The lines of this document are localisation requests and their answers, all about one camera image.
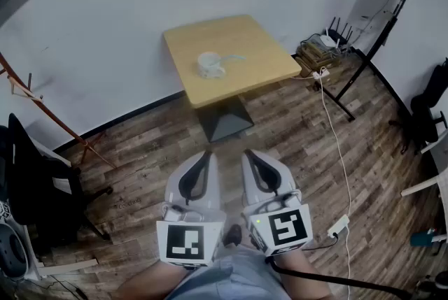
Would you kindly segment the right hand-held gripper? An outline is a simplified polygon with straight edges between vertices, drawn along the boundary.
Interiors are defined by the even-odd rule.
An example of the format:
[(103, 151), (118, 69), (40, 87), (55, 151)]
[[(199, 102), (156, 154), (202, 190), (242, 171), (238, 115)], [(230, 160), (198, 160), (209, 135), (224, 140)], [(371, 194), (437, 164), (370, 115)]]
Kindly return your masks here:
[(255, 247), (265, 256), (289, 252), (313, 239), (309, 206), (302, 203), (290, 169), (275, 158), (245, 150), (241, 156), (243, 210)]

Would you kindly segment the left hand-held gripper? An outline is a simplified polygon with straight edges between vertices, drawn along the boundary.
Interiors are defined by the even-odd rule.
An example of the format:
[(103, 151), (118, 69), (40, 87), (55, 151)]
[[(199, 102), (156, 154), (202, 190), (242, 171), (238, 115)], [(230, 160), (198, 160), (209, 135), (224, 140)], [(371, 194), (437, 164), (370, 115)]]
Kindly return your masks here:
[(167, 180), (162, 219), (156, 222), (160, 260), (193, 269), (210, 266), (225, 222), (217, 158), (210, 151), (199, 152)]

